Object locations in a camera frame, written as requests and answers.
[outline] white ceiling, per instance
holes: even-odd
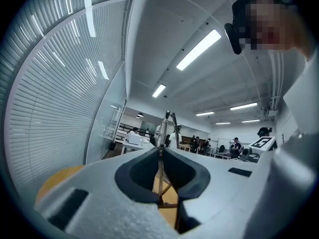
[[[171,110],[177,120],[191,120],[188,126],[203,131],[216,122],[264,119],[261,107],[269,105],[272,82],[270,56],[267,52],[245,51],[245,57],[233,53],[223,25],[232,21],[234,1],[148,0],[134,50],[128,107],[146,109],[156,117]],[[178,70],[176,65],[213,29],[221,39],[183,71]],[[152,94],[159,84],[166,88],[155,99]],[[251,102],[258,106],[229,109]],[[215,114],[195,116],[207,111]]]

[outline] metal rod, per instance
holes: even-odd
[[[177,204],[169,204],[167,202],[159,205],[159,208],[168,209],[168,208],[177,208]]]
[[[161,122],[160,128],[159,128],[159,138],[157,147],[159,148],[159,198],[162,197],[162,188],[163,188],[163,149],[164,149],[164,143],[166,138],[166,131],[167,131],[167,124],[168,124],[168,118],[169,118],[170,111],[166,111],[165,117]]]
[[[174,125],[174,130],[175,130],[175,138],[176,138],[176,148],[179,149],[179,137],[178,137],[178,127],[177,127],[177,122],[176,122],[176,116],[175,113],[171,114],[171,117],[173,119],[173,125]]]
[[[170,187],[171,187],[171,184],[168,184],[168,186],[166,188],[164,188],[162,195],[164,195],[167,192],[167,190],[170,189]]]
[[[161,148],[159,150],[159,197],[161,198],[163,193],[162,193],[162,189],[163,189],[163,153],[162,153],[163,149]]]

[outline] black sticker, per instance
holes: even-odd
[[[272,139],[272,137],[261,137],[257,142],[255,142],[251,146],[260,149],[265,144],[267,144],[271,139]]]

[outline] black pad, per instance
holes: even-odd
[[[57,212],[48,218],[48,221],[55,227],[64,230],[88,194],[89,192],[85,190],[74,189],[58,208]]]
[[[159,150],[153,148],[121,165],[115,173],[115,182],[130,199],[141,203],[158,204],[160,198],[158,194],[152,192],[158,169]]]
[[[249,177],[252,173],[252,171],[247,171],[247,170],[243,170],[243,169],[239,169],[239,168],[230,168],[228,170],[228,172],[231,172],[231,173],[235,173],[235,174],[239,174],[239,175],[243,175],[243,176],[246,176],[246,177]]]
[[[175,153],[169,148],[163,150],[163,167],[178,194],[175,228],[178,232],[184,233],[200,223],[186,215],[182,202],[200,196],[210,181],[210,173],[206,167]]]

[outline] white wall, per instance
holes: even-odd
[[[286,104],[283,104],[280,113],[276,116],[277,145],[279,146],[283,143],[282,134],[284,134],[284,141],[287,141],[297,129],[294,117],[289,112]]]
[[[285,76],[284,85],[281,96],[284,96],[289,88],[294,84],[296,79],[300,76],[305,67],[305,58],[299,52],[291,50],[284,54]],[[276,122],[276,140],[277,145],[283,143],[282,134],[284,134],[284,141],[298,129],[294,117],[288,110],[287,105],[281,98],[278,105],[278,114],[275,119]]]
[[[145,117],[138,119],[136,117],[127,115],[127,114],[123,114],[120,123],[124,123],[127,125],[131,125],[131,126],[135,126],[137,128],[141,128],[142,125],[142,121],[146,121],[146,122],[150,122],[147,119],[145,119]],[[174,132],[174,127],[173,127],[173,123],[171,121],[168,122],[168,126],[167,126],[167,134],[171,134]],[[182,128],[180,130],[180,134],[182,136],[187,136],[187,137],[192,137],[193,135],[195,136],[199,136],[200,139],[206,139],[208,138],[208,133],[203,132],[203,131],[199,131],[187,126],[182,125]]]
[[[276,136],[276,127],[273,122],[252,122],[215,126],[212,133],[208,136],[211,138],[210,145],[214,148],[214,150],[216,150],[219,138],[231,139],[231,142],[233,142],[233,139],[237,137],[244,146],[247,146],[259,138],[257,135],[259,129],[267,126],[270,126],[273,129],[270,136]]]
[[[130,125],[133,127],[141,128],[142,120],[136,117],[132,117],[126,114],[123,114],[120,120],[120,123]]]
[[[142,99],[142,97],[137,99],[131,96],[128,99],[126,106],[133,110],[141,111],[142,113],[146,113],[158,118],[163,118],[167,110],[171,112],[175,111],[178,124],[185,125],[189,128],[195,128],[198,131],[203,131],[206,133],[209,133],[211,131],[210,126],[208,126],[205,122],[202,122],[201,118],[198,118],[194,114],[190,115],[186,112],[183,113],[181,111],[181,108],[177,108],[177,104],[168,103],[167,101],[167,104],[163,106],[160,103],[157,104],[155,101],[153,101],[153,103],[151,104],[150,102],[146,102]]]
[[[172,123],[169,123],[167,126],[167,134],[171,134],[174,132],[174,127]],[[200,139],[207,139],[208,138],[208,133],[199,131],[187,126],[182,125],[180,134],[182,136],[187,136],[187,137],[193,137],[193,135],[198,136]]]

